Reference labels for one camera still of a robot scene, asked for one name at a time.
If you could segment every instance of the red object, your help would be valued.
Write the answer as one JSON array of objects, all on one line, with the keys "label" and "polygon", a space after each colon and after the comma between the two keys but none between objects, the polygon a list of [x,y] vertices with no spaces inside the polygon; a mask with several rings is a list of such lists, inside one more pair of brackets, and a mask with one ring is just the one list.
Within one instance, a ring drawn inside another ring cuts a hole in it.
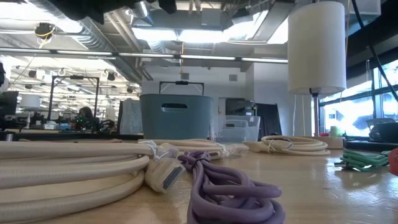
[{"label": "red object", "polygon": [[398,148],[390,152],[388,155],[388,163],[390,163],[390,173],[398,175]]}]

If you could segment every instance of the lamp shade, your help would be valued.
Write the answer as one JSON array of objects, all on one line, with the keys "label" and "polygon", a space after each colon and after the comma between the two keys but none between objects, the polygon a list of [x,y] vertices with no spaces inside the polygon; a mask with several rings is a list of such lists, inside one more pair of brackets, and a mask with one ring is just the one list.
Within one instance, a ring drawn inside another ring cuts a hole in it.
[{"label": "lamp shade", "polygon": [[318,2],[289,16],[289,92],[338,93],[346,89],[345,10]]},{"label": "lamp shade", "polygon": [[38,109],[40,108],[40,96],[23,95],[19,106],[25,109]]}]

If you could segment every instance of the wooden table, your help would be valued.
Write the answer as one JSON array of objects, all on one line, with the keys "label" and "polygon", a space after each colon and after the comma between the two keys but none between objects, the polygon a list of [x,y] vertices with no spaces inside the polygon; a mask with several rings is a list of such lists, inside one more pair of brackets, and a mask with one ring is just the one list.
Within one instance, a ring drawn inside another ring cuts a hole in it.
[{"label": "wooden table", "polygon": [[[398,223],[398,177],[387,167],[377,172],[335,168],[342,151],[329,157],[276,156],[249,153],[242,158],[213,161],[241,169],[253,180],[275,184],[277,200],[286,210],[285,223]],[[167,195],[147,186],[118,202],[37,223],[186,223],[191,175],[187,172]]]}]

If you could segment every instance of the computer monitor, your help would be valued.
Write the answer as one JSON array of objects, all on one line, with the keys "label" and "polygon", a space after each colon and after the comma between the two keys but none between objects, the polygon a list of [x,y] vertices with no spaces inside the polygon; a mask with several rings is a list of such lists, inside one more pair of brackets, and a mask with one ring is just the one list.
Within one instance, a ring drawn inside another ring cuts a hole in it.
[{"label": "computer monitor", "polygon": [[0,93],[0,116],[15,115],[17,109],[17,91]]}]

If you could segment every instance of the cable connector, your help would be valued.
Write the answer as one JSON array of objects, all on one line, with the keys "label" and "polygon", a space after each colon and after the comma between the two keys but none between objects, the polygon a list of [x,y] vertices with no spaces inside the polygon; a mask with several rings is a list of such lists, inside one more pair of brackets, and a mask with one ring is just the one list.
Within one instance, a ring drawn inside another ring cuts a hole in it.
[{"label": "cable connector", "polygon": [[145,182],[154,191],[167,193],[184,171],[185,168],[178,159],[163,157],[148,164]]}]

